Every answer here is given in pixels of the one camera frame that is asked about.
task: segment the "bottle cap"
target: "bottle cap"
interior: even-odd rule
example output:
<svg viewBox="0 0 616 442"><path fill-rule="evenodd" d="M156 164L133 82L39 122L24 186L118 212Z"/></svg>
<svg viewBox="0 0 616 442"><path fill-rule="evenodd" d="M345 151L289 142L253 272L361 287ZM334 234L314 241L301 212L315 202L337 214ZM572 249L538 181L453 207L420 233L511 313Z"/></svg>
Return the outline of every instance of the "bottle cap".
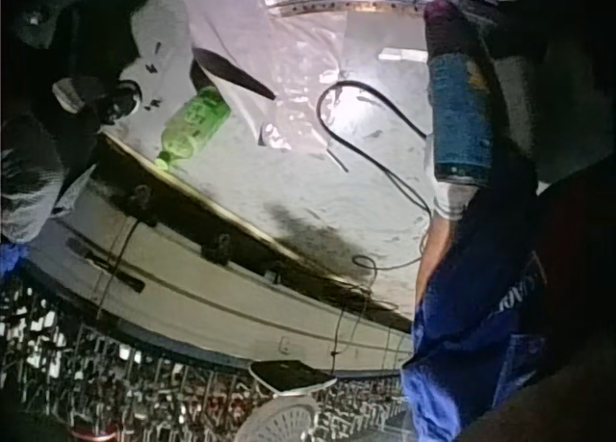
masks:
<svg viewBox="0 0 616 442"><path fill-rule="evenodd" d="M163 150L158 154L156 160L154 160L154 164L162 170L169 170L169 165L171 164L172 159L171 154L168 151Z"/></svg>

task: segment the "floor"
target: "floor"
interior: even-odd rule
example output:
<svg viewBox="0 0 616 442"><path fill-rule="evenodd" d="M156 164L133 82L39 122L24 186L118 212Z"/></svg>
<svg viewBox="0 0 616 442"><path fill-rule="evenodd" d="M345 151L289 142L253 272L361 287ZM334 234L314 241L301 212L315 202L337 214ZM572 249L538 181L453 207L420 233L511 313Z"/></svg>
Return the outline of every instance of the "floor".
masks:
<svg viewBox="0 0 616 442"><path fill-rule="evenodd" d="M189 80L192 52L184 1L150 0L134 17L133 29L141 58L127 68L124 77L140 83L148 109L112 134L143 157L153 159L160 151L166 120L194 94ZM347 79L361 79L382 90L430 132L426 66L381 62L376 56L386 46L424 48L421 21L350 13L335 64ZM562 59L562 54L573 57ZM590 90L588 78L572 76L572 66L583 59L580 53L564 40L553 46L549 57L552 62L548 71L516 62L498 68L511 82L505 88L505 97L516 112L517 121L512 124L518 131L518 142L536 151L546 185L602 158L611 148L608 101ZM544 97L548 102L545 105L558 113L557 117L542 117L527 104L518 103L526 100L536 81L549 87L558 84L570 94L564 99L566 104ZM563 110L563 106L578 108ZM423 175L424 146L415 134L364 94L345 90L335 110L335 130L402 176L428 203L431 201ZM542 124L544 118L556 121ZM357 282L370 283L372 273L353 265L351 257L355 254L368 255L379 266L394 266L418 257L428 218L382 173L338 146L333 152L348 172L324 154L259 146L250 127L240 113L234 113L204 151L178 164L172 173L246 226ZM551 134L535 139L533 132L539 127ZM412 318L416 270L417 265L413 265L381 272L372 286L374 298L395 304L402 315Z"/></svg>

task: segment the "blue cloth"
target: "blue cloth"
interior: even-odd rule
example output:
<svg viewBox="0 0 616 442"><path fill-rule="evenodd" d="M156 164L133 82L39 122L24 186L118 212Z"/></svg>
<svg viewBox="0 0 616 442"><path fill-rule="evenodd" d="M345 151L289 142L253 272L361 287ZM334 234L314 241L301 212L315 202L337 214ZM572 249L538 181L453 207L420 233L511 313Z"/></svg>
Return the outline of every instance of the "blue cloth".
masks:
<svg viewBox="0 0 616 442"><path fill-rule="evenodd" d="M28 254L28 248L22 244L2 243L0 244L0 280L11 272L17 262Z"/></svg>
<svg viewBox="0 0 616 442"><path fill-rule="evenodd" d="M532 252L536 177L495 145L479 191L430 277L401 370L420 441L450 441L533 377L544 349L534 329L545 279Z"/></svg>

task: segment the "green plastic bottle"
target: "green plastic bottle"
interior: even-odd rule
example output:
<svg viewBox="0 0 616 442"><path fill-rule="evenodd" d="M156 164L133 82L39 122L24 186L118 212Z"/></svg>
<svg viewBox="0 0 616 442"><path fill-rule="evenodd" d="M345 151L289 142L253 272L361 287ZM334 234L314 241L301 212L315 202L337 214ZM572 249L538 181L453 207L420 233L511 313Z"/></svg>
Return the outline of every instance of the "green plastic bottle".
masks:
<svg viewBox="0 0 616 442"><path fill-rule="evenodd" d="M230 113L215 87L199 91L167 121L161 136L163 151L154 161L156 166L168 170L174 161L191 158L212 139Z"/></svg>

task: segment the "gray fabric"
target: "gray fabric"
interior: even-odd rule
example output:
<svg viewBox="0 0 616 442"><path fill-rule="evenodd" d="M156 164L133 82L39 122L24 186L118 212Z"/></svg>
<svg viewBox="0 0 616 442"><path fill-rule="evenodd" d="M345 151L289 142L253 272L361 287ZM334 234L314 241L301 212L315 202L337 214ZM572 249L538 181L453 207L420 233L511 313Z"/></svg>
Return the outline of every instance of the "gray fabric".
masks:
<svg viewBox="0 0 616 442"><path fill-rule="evenodd" d="M65 171L51 135L31 115L2 125L2 234L27 243L50 217L72 210L94 169L91 167L60 196Z"/></svg>

